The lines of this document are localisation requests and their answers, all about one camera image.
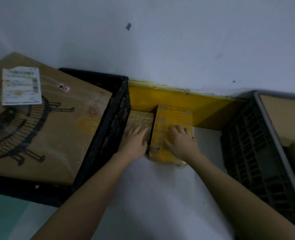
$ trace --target right hand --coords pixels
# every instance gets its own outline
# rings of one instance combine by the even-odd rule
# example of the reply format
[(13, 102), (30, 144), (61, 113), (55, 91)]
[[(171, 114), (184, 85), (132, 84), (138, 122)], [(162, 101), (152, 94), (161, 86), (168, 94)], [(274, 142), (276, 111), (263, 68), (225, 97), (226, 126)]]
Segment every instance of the right hand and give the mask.
[(175, 127), (169, 127), (169, 130), (172, 132), (174, 137), (174, 143), (171, 144), (168, 140), (163, 141), (174, 157), (183, 161), (188, 161), (189, 159), (199, 155), (200, 151), (195, 138), (192, 137), (191, 131), (187, 128), (183, 129), (179, 125), (175, 125)]

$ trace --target barcode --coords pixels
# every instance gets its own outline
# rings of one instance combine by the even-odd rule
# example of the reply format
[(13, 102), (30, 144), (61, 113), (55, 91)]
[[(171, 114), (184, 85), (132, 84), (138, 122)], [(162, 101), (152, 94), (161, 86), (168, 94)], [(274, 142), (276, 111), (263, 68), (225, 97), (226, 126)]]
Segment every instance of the barcode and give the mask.
[(33, 78), (33, 92), (34, 93), (39, 93), (39, 86), (38, 86), (36, 78)]
[(34, 75), (34, 72), (18, 72), (18, 71), (9, 71), (13, 74), (23, 74), (23, 75)]

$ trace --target person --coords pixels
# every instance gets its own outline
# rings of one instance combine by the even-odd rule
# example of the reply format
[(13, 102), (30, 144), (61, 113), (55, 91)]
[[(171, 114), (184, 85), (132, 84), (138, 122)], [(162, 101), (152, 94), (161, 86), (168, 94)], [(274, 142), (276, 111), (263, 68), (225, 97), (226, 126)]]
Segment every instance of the person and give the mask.
[[(174, 143), (165, 140), (164, 144), (196, 171), (240, 239), (295, 239), (295, 226), (202, 155), (189, 130), (178, 125), (169, 130)], [(146, 131), (140, 126), (126, 131), (117, 153), (49, 218), (32, 240), (91, 239), (119, 177), (132, 161), (144, 155)]]

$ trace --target white wall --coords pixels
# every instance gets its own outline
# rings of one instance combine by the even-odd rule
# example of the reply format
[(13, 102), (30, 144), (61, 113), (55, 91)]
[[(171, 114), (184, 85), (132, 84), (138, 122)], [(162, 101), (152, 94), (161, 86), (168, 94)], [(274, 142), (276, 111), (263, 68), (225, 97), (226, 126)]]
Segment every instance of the white wall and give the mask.
[(0, 0), (10, 51), (217, 95), (295, 92), (295, 0)]

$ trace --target yellow painted stripe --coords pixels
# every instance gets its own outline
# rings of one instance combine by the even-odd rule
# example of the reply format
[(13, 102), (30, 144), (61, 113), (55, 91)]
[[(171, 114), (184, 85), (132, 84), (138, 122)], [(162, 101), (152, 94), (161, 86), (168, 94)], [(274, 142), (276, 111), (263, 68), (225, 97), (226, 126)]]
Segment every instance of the yellow painted stripe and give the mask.
[(188, 109), (193, 112), (193, 126), (212, 130), (222, 130), (246, 102), (131, 83), (129, 95), (133, 110), (153, 112), (158, 105)]

